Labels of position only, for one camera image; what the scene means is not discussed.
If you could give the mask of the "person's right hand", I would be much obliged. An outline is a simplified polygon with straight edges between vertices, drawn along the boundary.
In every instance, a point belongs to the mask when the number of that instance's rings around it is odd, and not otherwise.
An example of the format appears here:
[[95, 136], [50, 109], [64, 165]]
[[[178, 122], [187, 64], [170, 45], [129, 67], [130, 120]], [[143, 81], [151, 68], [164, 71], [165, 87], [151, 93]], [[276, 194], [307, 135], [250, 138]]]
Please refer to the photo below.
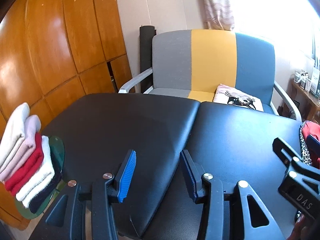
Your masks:
[[300, 215], [295, 223], [295, 226], [291, 232], [291, 235], [287, 237], [287, 240], [307, 240], [314, 239], [320, 240], [319, 232], [319, 218], [315, 221], [311, 221], [304, 215]]

